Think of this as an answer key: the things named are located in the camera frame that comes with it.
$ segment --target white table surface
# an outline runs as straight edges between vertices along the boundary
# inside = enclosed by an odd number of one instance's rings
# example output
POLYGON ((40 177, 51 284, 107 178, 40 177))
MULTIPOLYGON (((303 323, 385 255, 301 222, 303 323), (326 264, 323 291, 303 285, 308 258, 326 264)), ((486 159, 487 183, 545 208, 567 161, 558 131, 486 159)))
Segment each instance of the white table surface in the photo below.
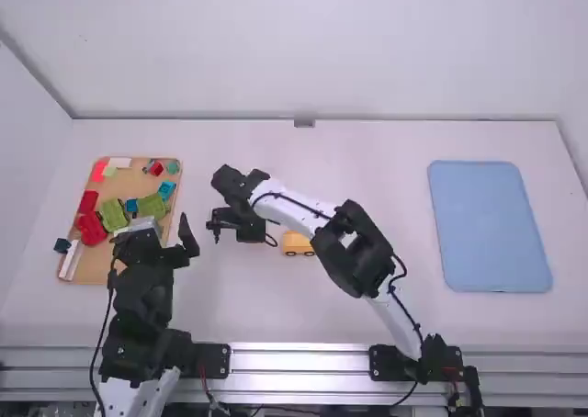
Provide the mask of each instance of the white table surface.
POLYGON ((362 204, 409 267, 400 293, 425 331, 461 345, 588 344, 588 203, 555 123, 320 121, 300 130, 286 121, 81 121, 62 154, 0 311, 0 344, 95 343, 107 291, 60 282, 51 248, 102 155, 184 162, 174 226, 185 211, 202 255, 176 271, 172 326, 194 339, 390 342, 367 303, 341 291, 318 260, 239 244, 231 232, 214 244, 204 222, 223 201, 209 181, 228 163, 265 170, 309 196, 362 204), (553 273, 549 293, 467 294, 446 285, 426 174, 438 159, 516 164, 553 273))

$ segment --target black cable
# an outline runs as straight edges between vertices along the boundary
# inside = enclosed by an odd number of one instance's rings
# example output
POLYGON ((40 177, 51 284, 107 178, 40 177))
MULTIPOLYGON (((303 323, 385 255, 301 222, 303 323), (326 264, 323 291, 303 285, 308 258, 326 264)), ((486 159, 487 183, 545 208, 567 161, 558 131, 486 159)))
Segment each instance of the black cable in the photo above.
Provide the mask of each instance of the black cable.
POLYGON ((260 405, 257 407, 257 409, 254 411, 253 414, 251 414, 249 417, 255 417, 260 411, 261 409, 264 407, 264 405, 260 405))
POLYGON ((94 393, 94 397, 96 397, 96 401, 98 402, 98 407, 100 408, 100 414, 102 417, 106 417, 106 409, 104 408, 104 401, 102 401, 102 397, 100 397, 100 392, 96 387, 96 383, 94 381, 94 366, 96 365, 96 358, 98 357, 98 351, 100 351, 100 345, 102 344, 102 338, 104 337, 104 331, 107 328, 108 324, 108 316, 110 315, 110 307, 112 306, 112 298, 114 296, 114 276, 117 274, 117 270, 114 268, 114 263, 117 260, 117 257, 113 257, 112 261, 110 262, 110 271, 108 272, 107 276, 107 287, 108 287, 108 305, 107 305, 107 312, 104 315, 104 321, 102 322, 102 328, 100 329, 100 336, 98 337, 98 343, 96 344, 96 348, 94 350, 94 354, 92 355, 92 362, 90 362, 90 387, 92 388, 92 392, 94 393))
POLYGON ((92 356, 92 362, 90 363, 90 387, 92 387, 92 392, 94 392, 94 396, 96 397, 96 401, 98 402, 98 406, 100 407, 100 414, 102 415, 102 417, 106 417, 106 411, 104 409, 104 401, 102 401, 100 393, 98 392, 98 388, 96 388, 96 383, 94 382, 94 365, 96 364, 96 358, 98 357, 100 344, 102 343, 102 338, 104 337, 104 331, 107 328, 108 315, 110 314, 110 306, 112 305, 112 294, 112 290, 109 290, 107 314, 104 315, 104 322, 102 322, 100 337, 98 337, 98 343, 96 344, 96 349, 94 350, 94 355, 92 356))
POLYGON ((295 204, 303 209, 307 209, 310 213, 313 213, 315 217, 317 218, 323 218, 325 220, 330 220, 331 217, 329 217, 328 215, 325 215, 324 213, 322 213, 321 211, 317 210, 316 208, 311 208, 310 206, 307 206, 306 204, 300 203, 299 201, 297 201, 294 198, 290 198, 287 197, 283 194, 280 194, 278 192, 265 192, 264 194, 261 194, 259 197, 257 197, 254 202, 251 204, 251 209, 253 210, 253 208, 255 207, 255 204, 257 204, 257 202, 263 198, 263 197, 275 197, 275 198, 282 198, 285 199, 286 201, 289 201, 292 204, 295 204))
POLYGON ((408 392, 406 394, 404 394, 404 396, 398 400, 396 403, 392 403, 390 405, 391 408, 396 408, 398 405, 403 404, 405 401, 408 400, 409 397, 412 396, 412 394, 414 393, 414 390, 416 389, 416 386, 419 384, 419 382, 417 382, 416 380, 413 383, 413 386, 408 390, 408 392))
POLYGON ((265 240, 264 243, 266 243, 267 245, 269 245, 270 247, 277 247, 277 240, 276 238, 274 238, 272 235, 270 235, 269 233, 266 233, 266 238, 270 239, 272 242, 265 240))
POLYGON ((255 410, 251 417, 254 417, 260 410, 275 410, 275 411, 285 411, 285 412, 297 412, 299 414, 310 414, 310 415, 321 415, 319 411, 311 411, 311 410, 297 410, 296 408, 289 408, 287 406, 279 406, 279 405, 260 405, 257 408, 254 407, 247 407, 247 410, 255 410))
POLYGON ((390 282, 388 283, 388 291, 390 291, 390 288, 392 287, 392 284, 394 284, 394 282, 396 282, 399 279, 402 279, 402 278, 406 277, 406 275, 408 275, 408 270, 406 269, 406 265, 404 265, 404 262, 402 261, 402 259, 395 253, 392 253, 392 259, 394 261, 396 261, 398 264, 400 264, 400 266, 402 268, 402 273, 400 275, 394 276, 390 280, 390 282))
POLYGON ((396 303, 398 304, 398 306, 401 308, 401 310, 404 313, 404 315, 410 321, 411 325, 413 326, 414 332, 416 332, 416 335, 419 337, 419 342, 421 343, 421 345, 423 345, 424 340, 423 340, 423 334, 421 333, 421 324, 417 323, 413 319, 413 316, 411 316, 411 313, 408 312, 408 310, 406 309, 406 307, 404 306, 404 304, 402 303, 402 301, 400 299, 398 299, 398 296, 396 296, 396 293, 394 293, 394 290, 395 289, 396 289, 396 287, 395 286, 392 286, 392 290, 389 291, 389 293, 393 297, 393 299, 396 301, 396 303))

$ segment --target yellow toy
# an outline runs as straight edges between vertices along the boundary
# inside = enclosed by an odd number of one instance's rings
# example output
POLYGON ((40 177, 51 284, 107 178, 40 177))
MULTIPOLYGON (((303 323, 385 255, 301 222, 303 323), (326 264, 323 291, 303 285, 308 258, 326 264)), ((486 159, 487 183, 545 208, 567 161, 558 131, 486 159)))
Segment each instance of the yellow toy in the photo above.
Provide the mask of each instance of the yellow toy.
POLYGON ((311 242, 297 231, 284 233, 284 236, 282 236, 282 252, 285 256, 296 256, 297 254, 315 255, 311 242))

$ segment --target aluminum rail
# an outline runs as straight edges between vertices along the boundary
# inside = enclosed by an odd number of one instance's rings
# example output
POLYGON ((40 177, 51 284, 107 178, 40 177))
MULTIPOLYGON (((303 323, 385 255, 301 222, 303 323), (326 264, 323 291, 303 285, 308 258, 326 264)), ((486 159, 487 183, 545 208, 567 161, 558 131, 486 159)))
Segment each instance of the aluminum rail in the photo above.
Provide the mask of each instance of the aluminum rail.
MULTIPOLYGON (((477 366, 487 406, 588 407, 588 348, 464 347, 477 366)), ((0 346, 0 400, 94 400, 88 382, 93 348, 0 346)), ((368 345, 232 344, 231 374, 210 380, 229 403, 387 405, 411 383, 373 382, 368 345)), ((405 402, 443 406, 447 387, 417 387, 405 402)), ((205 402, 197 379, 181 380, 171 401, 205 402)))

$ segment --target blue mat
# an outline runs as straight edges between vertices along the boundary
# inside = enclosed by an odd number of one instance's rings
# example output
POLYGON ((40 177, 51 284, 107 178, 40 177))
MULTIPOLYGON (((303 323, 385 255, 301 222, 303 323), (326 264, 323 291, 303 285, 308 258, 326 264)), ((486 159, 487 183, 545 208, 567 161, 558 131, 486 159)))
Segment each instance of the blue mat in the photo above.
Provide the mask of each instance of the blue mat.
POLYGON ((455 291, 544 293, 551 271, 516 166, 429 165, 443 272, 455 291))

